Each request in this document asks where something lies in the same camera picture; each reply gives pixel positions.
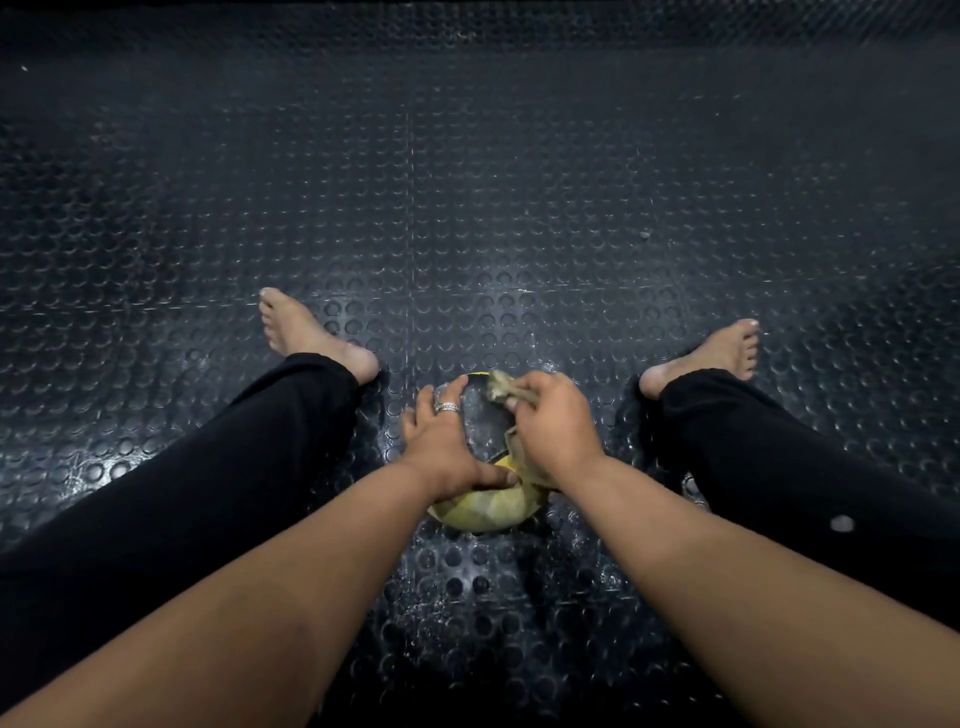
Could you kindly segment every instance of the white dot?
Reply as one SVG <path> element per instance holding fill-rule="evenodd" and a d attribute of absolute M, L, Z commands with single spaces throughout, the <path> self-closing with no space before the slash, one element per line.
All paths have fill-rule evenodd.
<path fill-rule="evenodd" d="M 850 516 L 834 516 L 830 519 L 830 528 L 837 533 L 850 533 L 855 526 L 856 523 Z"/>

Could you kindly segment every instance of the person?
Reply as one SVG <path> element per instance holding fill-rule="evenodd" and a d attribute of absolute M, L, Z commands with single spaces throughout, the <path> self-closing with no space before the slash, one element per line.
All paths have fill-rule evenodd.
<path fill-rule="evenodd" d="M 260 311 L 277 368 L 0 560 L 2 728 L 301 726 L 426 508 L 511 483 L 467 449 L 461 376 L 296 522 L 377 365 L 273 288 Z M 739 321 L 640 379 L 715 514 L 607 456 L 566 376 L 517 381 L 519 435 L 756 724 L 960 725 L 960 515 L 760 394 L 757 348 Z"/>

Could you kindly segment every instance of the forearm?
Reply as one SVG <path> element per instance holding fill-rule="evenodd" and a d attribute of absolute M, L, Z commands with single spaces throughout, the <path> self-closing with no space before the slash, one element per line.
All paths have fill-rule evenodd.
<path fill-rule="evenodd" d="M 381 469 L 149 615 L 0 724 L 290 725 L 316 710 L 429 504 Z"/>
<path fill-rule="evenodd" d="M 943 625 L 611 458 L 563 487 L 757 724 L 960 725 L 960 637 Z"/>

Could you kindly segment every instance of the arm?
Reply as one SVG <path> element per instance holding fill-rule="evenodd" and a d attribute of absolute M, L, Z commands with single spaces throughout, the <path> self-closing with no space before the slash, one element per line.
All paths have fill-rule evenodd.
<path fill-rule="evenodd" d="M 960 725 L 960 635 L 605 456 L 565 376 L 518 383 L 527 452 L 756 724 Z"/>
<path fill-rule="evenodd" d="M 458 401 L 458 379 L 444 400 Z M 313 516 L 216 571 L 0 718 L 0 727 L 304 725 L 427 506 L 511 473 L 469 454 L 432 388 L 408 447 Z"/>

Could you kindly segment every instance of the black pants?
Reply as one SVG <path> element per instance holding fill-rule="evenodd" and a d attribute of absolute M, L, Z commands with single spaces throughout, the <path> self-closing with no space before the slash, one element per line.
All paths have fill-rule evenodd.
<path fill-rule="evenodd" d="M 357 395 L 339 364 L 290 356 L 0 558 L 0 712 L 294 522 L 347 446 Z M 852 459 L 725 372 L 672 382 L 662 404 L 718 514 L 954 619 L 957 509 Z M 832 529 L 836 516 L 852 530 Z"/>

